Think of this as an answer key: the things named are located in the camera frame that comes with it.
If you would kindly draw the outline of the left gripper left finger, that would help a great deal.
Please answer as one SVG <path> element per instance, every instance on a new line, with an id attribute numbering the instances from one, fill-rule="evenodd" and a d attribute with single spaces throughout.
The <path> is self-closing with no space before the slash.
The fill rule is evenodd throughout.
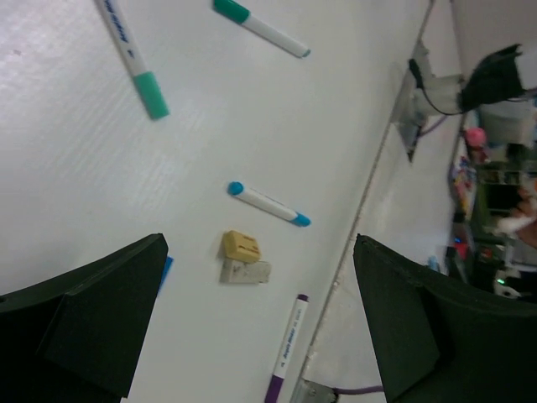
<path id="1" fill-rule="evenodd" d="M 168 244 L 161 233 L 1 297 L 3 398 L 126 398 Z"/>

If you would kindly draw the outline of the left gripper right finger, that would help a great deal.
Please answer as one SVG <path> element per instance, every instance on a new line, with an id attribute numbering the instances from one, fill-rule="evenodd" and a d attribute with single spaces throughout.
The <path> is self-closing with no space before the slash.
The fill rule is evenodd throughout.
<path id="1" fill-rule="evenodd" d="M 536 306 L 360 235 L 353 261 L 389 402 L 534 402 Z"/>

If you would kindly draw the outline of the purple capped marker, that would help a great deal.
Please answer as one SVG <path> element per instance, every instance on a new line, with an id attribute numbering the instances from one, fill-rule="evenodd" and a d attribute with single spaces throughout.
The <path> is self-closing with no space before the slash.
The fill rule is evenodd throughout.
<path id="1" fill-rule="evenodd" d="M 264 403 L 276 403 L 278 401 L 308 304 L 309 297 L 307 295 L 297 295 L 271 374 Z"/>

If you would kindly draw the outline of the blue capped marker diagonal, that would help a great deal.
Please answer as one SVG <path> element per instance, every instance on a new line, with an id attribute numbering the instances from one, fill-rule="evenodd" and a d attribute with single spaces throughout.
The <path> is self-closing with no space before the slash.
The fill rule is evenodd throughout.
<path id="1" fill-rule="evenodd" d="M 285 206 L 279 201 L 275 201 L 273 198 L 251 187 L 245 186 L 240 181 L 231 181 L 227 185 L 227 193 L 248 205 L 290 222 L 297 227 L 306 228 L 311 225 L 311 220 L 306 215 Z"/>

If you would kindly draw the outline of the teal capped marker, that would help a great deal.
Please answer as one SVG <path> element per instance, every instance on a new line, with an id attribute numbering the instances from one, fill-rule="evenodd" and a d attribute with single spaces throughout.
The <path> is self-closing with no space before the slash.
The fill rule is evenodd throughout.
<path id="1" fill-rule="evenodd" d="M 213 9 L 220 15 L 243 26 L 245 29 L 250 30 L 257 36 L 299 59 L 304 59 L 310 54 L 310 48 L 308 46 L 301 44 L 298 40 L 266 24 L 261 19 L 255 17 L 243 5 L 235 1 L 214 0 Z"/>
<path id="2" fill-rule="evenodd" d="M 152 120 L 165 118 L 169 108 L 155 74 L 146 66 L 119 1 L 97 0 L 96 5 L 123 59 L 139 98 Z"/>

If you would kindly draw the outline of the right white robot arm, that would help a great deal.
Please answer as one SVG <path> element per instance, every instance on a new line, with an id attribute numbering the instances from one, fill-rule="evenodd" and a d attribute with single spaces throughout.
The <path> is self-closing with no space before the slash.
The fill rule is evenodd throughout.
<path id="1" fill-rule="evenodd" d="M 408 114 L 421 125 L 433 115 L 457 116 L 482 105 L 536 96 L 536 48 L 512 44 L 482 58 L 468 78 L 432 73 L 429 51 L 409 59 L 412 92 Z"/>

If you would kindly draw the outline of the beige eraser stick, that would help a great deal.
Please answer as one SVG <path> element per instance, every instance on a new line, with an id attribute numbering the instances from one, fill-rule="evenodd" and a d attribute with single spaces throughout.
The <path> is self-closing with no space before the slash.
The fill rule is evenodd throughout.
<path id="1" fill-rule="evenodd" d="M 225 259 L 222 265 L 220 282 L 223 284 L 257 285 L 269 282 L 272 265 L 258 261 L 245 263 L 234 259 Z"/>

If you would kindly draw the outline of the yellow eraser block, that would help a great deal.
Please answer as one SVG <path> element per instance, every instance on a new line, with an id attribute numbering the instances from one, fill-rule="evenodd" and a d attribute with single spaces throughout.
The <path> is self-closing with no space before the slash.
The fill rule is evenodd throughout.
<path id="1" fill-rule="evenodd" d="M 261 259 L 261 251 L 256 238 L 235 230 L 227 231 L 222 236 L 226 258 L 253 264 Z"/>

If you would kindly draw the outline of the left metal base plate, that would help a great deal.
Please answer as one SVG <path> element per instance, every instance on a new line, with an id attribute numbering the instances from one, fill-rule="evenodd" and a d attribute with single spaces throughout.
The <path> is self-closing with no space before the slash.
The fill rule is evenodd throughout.
<path id="1" fill-rule="evenodd" d="M 295 386 L 290 403 L 336 403 L 334 390 L 309 380 L 300 379 Z"/>

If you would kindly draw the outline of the metal base plate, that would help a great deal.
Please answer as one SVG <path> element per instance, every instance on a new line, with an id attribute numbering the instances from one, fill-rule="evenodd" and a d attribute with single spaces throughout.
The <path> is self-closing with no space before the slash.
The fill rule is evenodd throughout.
<path id="1" fill-rule="evenodd" d="M 417 87 L 412 72 L 407 70 L 396 97 L 390 122 L 399 133 L 409 162 L 414 159 L 414 152 L 427 118 L 424 94 Z"/>
<path id="2" fill-rule="evenodd" d="M 334 390 L 309 380 L 300 379 L 295 386 L 290 403 L 336 403 Z"/>

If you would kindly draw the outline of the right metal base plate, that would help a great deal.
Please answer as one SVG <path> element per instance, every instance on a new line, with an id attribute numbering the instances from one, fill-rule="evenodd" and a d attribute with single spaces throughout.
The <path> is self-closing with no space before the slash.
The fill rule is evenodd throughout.
<path id="1" fill-rule="evenodd" d="M 412 72 L 407 70 L 396 97 L 390 122 L 399 133 L 409 162 L 414 159 L 414 152 L 427 118 L 424 94 L 417 87 Z"/>

